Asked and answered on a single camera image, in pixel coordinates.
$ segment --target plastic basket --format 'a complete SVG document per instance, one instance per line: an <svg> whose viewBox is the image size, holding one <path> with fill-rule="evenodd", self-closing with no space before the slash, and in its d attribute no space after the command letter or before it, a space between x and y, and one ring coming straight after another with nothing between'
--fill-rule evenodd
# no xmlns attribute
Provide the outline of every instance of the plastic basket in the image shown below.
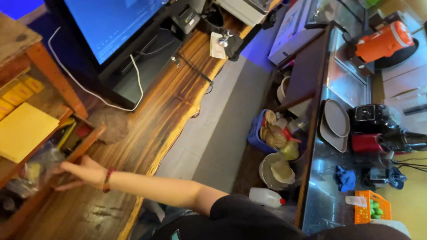
<svg viewBox="0 0 427 240"><path fill-rule="evenodd" d="M364 191L355 191L354 195L365 197L368 203L366 208L354 206L354 223L355 224L369 223L371 221L371 203L369 201L370 199L380 204L380 208L381 210L383 210L381 219L385 219L385 220L392 219L392 206L387 200L381 197L380 194L374 193L370 190L364 190Z"/></svg>
<svg viewBox="0 0 427 240"><path fill-rule="evenodd" d="M254 119L252 120L251 130L249 130L248 133L248 142L254 147L261 149L263 152L270 154L278 152L277 149L272 148L265 144L263 141L261 141L258 134L261 129L261 124L263 122L264 114L266 111L267 109L264 109L260 115L254 117Z"/></svg>

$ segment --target orange basket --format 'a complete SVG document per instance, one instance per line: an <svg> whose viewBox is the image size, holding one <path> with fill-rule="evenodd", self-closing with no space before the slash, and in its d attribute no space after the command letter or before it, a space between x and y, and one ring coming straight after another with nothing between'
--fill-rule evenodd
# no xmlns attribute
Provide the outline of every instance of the orange basket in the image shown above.
<svg viewBox="0 0 427 240"><path fill-rule="evenodd" d="M371 203L370 199L380 204L381 210L383 210L383 214L381 215L381 219L391 220L392 219L392 205L381 197L380 194L376 194L370 190L364 191L355 191L355 196L363 196L366 198L368 205L366 208L354 206L354 223L362 224L369 223L371 221Z"/></svg>

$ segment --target hand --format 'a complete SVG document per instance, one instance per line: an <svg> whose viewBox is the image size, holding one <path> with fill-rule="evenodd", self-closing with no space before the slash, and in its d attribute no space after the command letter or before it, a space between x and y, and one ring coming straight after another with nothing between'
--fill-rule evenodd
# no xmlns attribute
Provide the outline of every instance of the hand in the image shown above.
<svg viewBox="0 0 427 240"><path fill-rule="evenodd" d="M71 173L71 179L76 180L56 187L56 191L64 191L83 186L84 184L102 189L108 170L87 155L84 155L82 156L82 163L80 165L62 162L59 167L53 171L54 174L61 174L64 172Z"/></svg>

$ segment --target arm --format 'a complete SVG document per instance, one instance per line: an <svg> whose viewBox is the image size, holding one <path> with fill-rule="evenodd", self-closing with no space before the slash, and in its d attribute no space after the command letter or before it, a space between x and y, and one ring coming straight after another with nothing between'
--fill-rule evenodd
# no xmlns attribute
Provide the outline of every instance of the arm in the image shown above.
<svg viewBox="0 0 427 240"><path fill-rule="evenodd" d="M82 157L82 164L61 163L57 173L69 172L80 180L57 187L66 190L88 183L102 189L107 170L88 156ZM195 181L150 177L135 173L113 172L110 187L150 200L178 208L187 208L210 216L211 207L218 199L228 195L222 191Z"/></svg>

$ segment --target blue basket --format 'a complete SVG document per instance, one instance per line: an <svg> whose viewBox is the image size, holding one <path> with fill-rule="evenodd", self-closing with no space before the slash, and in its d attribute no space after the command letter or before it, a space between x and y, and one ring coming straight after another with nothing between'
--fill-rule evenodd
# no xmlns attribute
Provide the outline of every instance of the blue basket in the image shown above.
<svg viewBox="0 0 427 240"><path fill-rule="evenodd" d="M248 133L248 142L254 147L261 149L263 152L270 154L278 152L277 149L270 147L263 141L261 141L258 134L261 129L261 124L263 122L264 114L266 113L266 111L267 109L264 109L260 115L254 117L254 119L252 120L251 130L249 130Z"/></svg>

